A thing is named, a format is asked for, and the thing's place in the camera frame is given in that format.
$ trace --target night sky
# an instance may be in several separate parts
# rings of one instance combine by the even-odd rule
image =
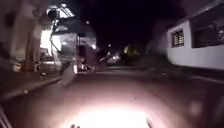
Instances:
[[[89,20],[98,44],[145,44],[158,20],[178,20],[185,11],[180,0],[77,0],[83,21]]]

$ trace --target white building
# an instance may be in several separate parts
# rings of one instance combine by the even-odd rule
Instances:
[[[175,65],[224,70],[224,2],[212,2],[170,28],[157,49]]]

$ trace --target road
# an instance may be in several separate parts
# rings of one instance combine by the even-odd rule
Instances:
[[[130,69],[63,83],[2,103],[13,128],[202,128],[221,122],[221,84]]]

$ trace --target light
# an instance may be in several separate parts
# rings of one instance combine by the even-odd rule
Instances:
[[[67,45],[67,42],[62,42],[61,44],[62,44],[62,45]]]
[[[74,65],[74,66],[73,66],[73,71],[74,71],[75,74],[78,73],[78,66],[77,66],[77,65]]]
[[[91,47],[92,47],[93,49],[96,49],[96,45],[95,45],[95,44],[92,44]]]
[[[66,7],[67,7],[67,5],[66,5],[66,4],[61,4],[61,6],[62,6],[63,8],[66,8]]]
[[[144,112],[127,108],[86,110],[73,121],[81,128],[150,128]]]

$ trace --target window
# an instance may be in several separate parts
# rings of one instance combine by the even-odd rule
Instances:
[[[178,47],[184,45],[184,32],[183,30],[178,30],[172,34],[172,46]]]
[[[193,48],[224,44],[224,5],[205,11],[190,19]]]

